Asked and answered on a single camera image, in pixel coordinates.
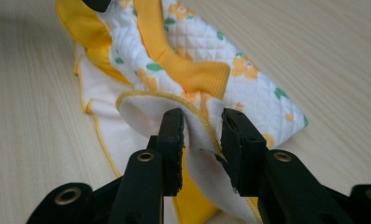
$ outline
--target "folded garment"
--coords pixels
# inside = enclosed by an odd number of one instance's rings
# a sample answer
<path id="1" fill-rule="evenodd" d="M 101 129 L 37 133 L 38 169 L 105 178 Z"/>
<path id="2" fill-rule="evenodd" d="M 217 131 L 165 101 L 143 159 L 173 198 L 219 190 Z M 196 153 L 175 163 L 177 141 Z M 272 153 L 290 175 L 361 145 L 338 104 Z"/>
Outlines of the folded garment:
<path id="1" fill-rule="evenodd" d="M 97 13 L 58 0 L 76 45 L 83 109 L 117 175 L 158 133 L 165 111 L 185 112 L 184 186 L 165 199 L 165 222 L 202 223 L 219 209 L 249 222 L 255 199 L 233 191 L 221 153 L 224 107 L 243 112 L 276 147 L 308 125 L 299 108 L 227 38 L 175 0 L 112 1 Z"/>

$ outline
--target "garment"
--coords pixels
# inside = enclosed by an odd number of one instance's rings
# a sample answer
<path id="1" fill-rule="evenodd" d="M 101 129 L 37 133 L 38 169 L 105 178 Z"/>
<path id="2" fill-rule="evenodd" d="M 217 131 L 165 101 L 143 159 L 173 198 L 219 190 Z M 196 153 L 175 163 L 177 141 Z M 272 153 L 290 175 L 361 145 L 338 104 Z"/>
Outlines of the garment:
<path id="1" fill-rule="evenodd" d="M 165 199 L 165 221 L 200 223 L 218 207 L 256 222 L 255 200 L 232 190 L 214 156 L 224 157 L 221 113 L 243 112 L 276 147 L 308 125 L 284 90 L 175 0 L 112 1 L 104 13 L 58 0 L 57 12 L 77 43 L 83 108 L 93 114 L 115 172 L 123 174 L 131 153 L 158 133 L 163 113 L 180 107 L 185 183 L 178 197 Z"/>

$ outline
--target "light wood surface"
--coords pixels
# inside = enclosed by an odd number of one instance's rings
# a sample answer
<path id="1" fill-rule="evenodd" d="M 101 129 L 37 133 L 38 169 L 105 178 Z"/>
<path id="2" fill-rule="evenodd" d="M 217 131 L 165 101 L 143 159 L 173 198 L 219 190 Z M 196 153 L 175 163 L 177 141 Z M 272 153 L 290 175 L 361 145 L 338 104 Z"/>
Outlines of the light wood surface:
<path id="1" fill-rule="evenodd" d="M 309 127 L 282 149 L 339 192 L 371 183 L 371 0 L 184 2 L 305 112 Z M 24 223 L 61 184 L 115 178 L 72 74 L 54 1 L 0 1 L 0 223 Z"/>

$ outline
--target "wood grain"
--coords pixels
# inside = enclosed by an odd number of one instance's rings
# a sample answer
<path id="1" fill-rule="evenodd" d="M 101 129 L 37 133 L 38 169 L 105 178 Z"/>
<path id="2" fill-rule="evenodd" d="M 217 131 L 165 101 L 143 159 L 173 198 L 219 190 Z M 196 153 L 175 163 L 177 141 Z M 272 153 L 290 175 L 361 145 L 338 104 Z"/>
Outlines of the wood grain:
<path id="1" fill-rule="evenodd" d="M 281 148 L 348 194 L 371 183 L 371 0 L 184 2 L 269 73 L 309 118 Z M 52 189 L 115 178 L 79 101 L 54 1 L 0 1 L 0 223 Z M 241 223 L 218 214 L 209 223 Z"/>

